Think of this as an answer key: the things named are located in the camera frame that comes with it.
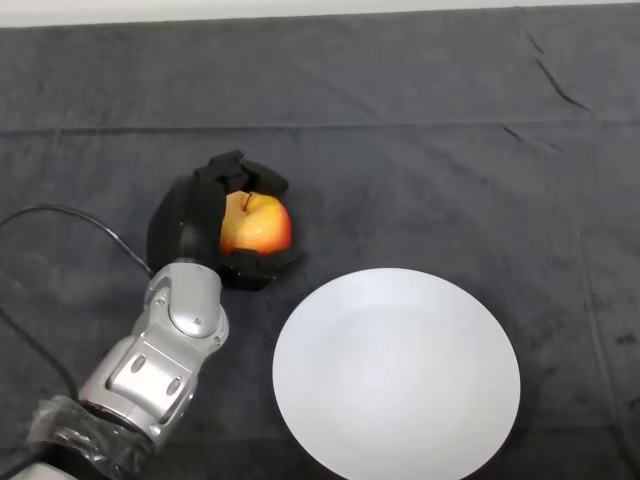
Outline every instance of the table surface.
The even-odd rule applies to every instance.
[[[147,478],[337,478],[279,415],[278,333],[323,283],[404,267],[476,296],[518,356],[516,429],[472,478],[630,480],[639,51],[637,5],[0,30],[0,210],[81,208],[142,251],[172,179],[216,153],[290,179],[306,257],[263,292],[225,292],[229,342]],[[0,303],[81,382],[147,279],[51,213],[0,246]],[[63,390],[5,326],[0,379],[8,452]]]

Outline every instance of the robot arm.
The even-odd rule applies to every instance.
[[[149,225],[147,259],[154,277],[142,314],[131,335],[113,347],[80,390],[81,407],[73,408],[81,416],[86,412],[83,422],[65,431],[60,411],[40,415],[40,424],[50,427],[32,440],[53,447],[44,464],[22,478],[131,478],[138,472],[126,471],[127,465],[138,465],[162,448],[193,398],[205,360],[228,338],[229,322],[220,305],[223,284],[259,289],[295,258],[292,251],[222,257],[226,194],[279,196],[287,187],[284,178],[246,161],[241,152],[215,157],[173,185]],[[99,441],[91,441],[94,430],[100,430]],[[100,462],[91,460],[96,450]]]

